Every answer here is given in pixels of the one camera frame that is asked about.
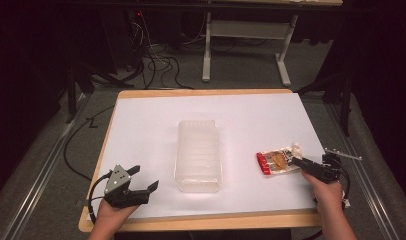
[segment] metal rail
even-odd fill
[[[27,196],[23,200],[22,204],[19,207],[16,215],[11,220],[9,226],[6,229],[2,239],[19,239],[23,229],[25,228],[29,217],[31,216],[32,212],[35,209],[44,189],[50,180],[50,177],[53,173],[53,170],[56,168],[57,163],[60,159],[60,153],[69,137],[69,134],[73,127],[75,126],[76,120],[79,114],[84,110],[86,103],[88,102],[89,97],[86,97],[85,94],[81,94],[78,99],[79,108],[72,119],[72,121],[66,125],[64,131],[57,139],[56,143],[54,144],[47,160],[45,161],[43,167],[41,168],[40,173],[38,174],[34,184],[32,185],[31,189],[29,190]]]
[[[331,104],[326,104],[326,109],[328,114],[334,119],[334,124],[337,129],[339,129],[339,134],[340,137],[342,138],[346,150],[349,154],[357,156],[357,152],[350,141],[348,137],[344,135],[342,131],[340,131],[340,117],[335,109],[335,107]],[[386,209],[383,206],[383,202],[380,198],[380,196],[377,194],[375,191],[375,188],[371,182],[371,180],[368,177],[367,172],[365,171],[365,168],[363,166],[363,162],[360,160],[349,160],[352,163],[352,167],[354,172],[356,173],[356,179],[359,182],[359,185],[361,186],[361,189],[363,193],[365,194],[365,198],[368,202],[369,207],[371,208],[371,211],[375,217],[375,220],[377,221],[377,224],[381,230],[381,233],[384,236],[384,239],[386,240],[398,240],[400,239],[399,236],[397,235],[396,230],[393,227],[393,224],[391,223],[391,220],[387,214]]]

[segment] snack package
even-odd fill
[[[260,169],[265,175],[275,175],[299,169],[291,162],[293,157],[302,159],[298,143],[294,143],[291,147],[256,153]]]

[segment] gray carpet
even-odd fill
[[[203,50],[199,45],[183,47],[180,52],[163,50],[162,47],[155,47],[154,51],[158,53],[161,60],[163,56],[175,56],[180,66],[178,81],[196,89],[282,88],[272,56],[272,49],[278,48],[279,43],[269,42],[257,47],[248,44],[256,42],[239,44],[229,52],[223,52],[228,49],[228,46],[217,45],[218,51],[213,52],[212,56],[210,83],[201,81]],[[307,42],[290,46],[286,66],[292,82],[292,90],[299,89],[315,79],[329,46],[329,44],[311,46]],[[156,60],[156,64],[159,69],[165,66],[159,60]],[[164,75],[162,73],[163,71],[157,72],[150,89],[176,87],[175,71]],[[145,76],[146,81],[149,82],[151,71],[146,69]],[[144,87],[140,77],[131,83],[134,83],[137,89]],[[99,84],[96,84],[96,87],[94,94],[81,99],[80,115],[70,125],[64,122],[68,116],[66,96],[61,99],[62,110],[43,127],[24,160],[7,182],[0,194],[0,239],[4,236],[7,239],[12,237],[13,239],[86,239],[87,234],[80,232],[77,225],[90,182],[67,167],[63,152],[52,152],[52,149],[59,144],[57,142],[59,137],[68,134],[70,128],[72,133],[87,117],[115,103],[120,89]],[[321,143],[328,148],[361,155],[364,158],[362,170],[366,171],[371,180],[368,185],[372,186],[366,187],[364,174],[362,177],[360,174],[361,167],[352,161],[344,163],[352,177],[350,192],[352,206],[346,209],[346,215],[358,238],[406,239],[406,199],[375,146],[357,103],[353,99],[349,123],[351,135],[347,138],[337,127],[335,114],[338,106],[323,104],[319,96],[320,93],[310,93],[302,97],[302,101]],[[82,128],[67,148],[67,158],[71,165],[86,176],[91,177],[93,174],[111,112],[112,110],[108,110],[95,118],[93,125],[98,126],[97,128],[89,128],[88,124]],[[28,197],[35,179],[42,176],[41,169],[50,160],[54,162],[50,167],[52,171],[49,173],[48,181],[42,183],[43,191],[35,192],[36,201],[32,201],[33,204],[29,207],[31,211],[27,212],[25,221],[21,222],[24,225],[16,222],[11,226],[13,219],[19,219],[16,214],[22,207],[21,204]],[[373,194],[375,199],[371,201],[370,197]],[[386,215],[377,214],[376,206],[384,207]],[[318,228],[292,229],[292,239],[303,239],[317,230]]]

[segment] translucent plastic box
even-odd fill
[[[222,168],[214,121],[182,121],[178,130],[175,180],[182,192],[219,191]]]

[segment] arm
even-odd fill
[[[343,189],[341,184],[339,182],[325,184],[305,171],[302,171],[302,175],[313,186],[313,194],[318,201],[317,210],[322,218],[324,238],[327,240],[356,239],[342,210]]]
[[[97,219],[88,240],[108,240],[122,227],[126,219],[138,208],[113,208],[106,200],[101,200]]]

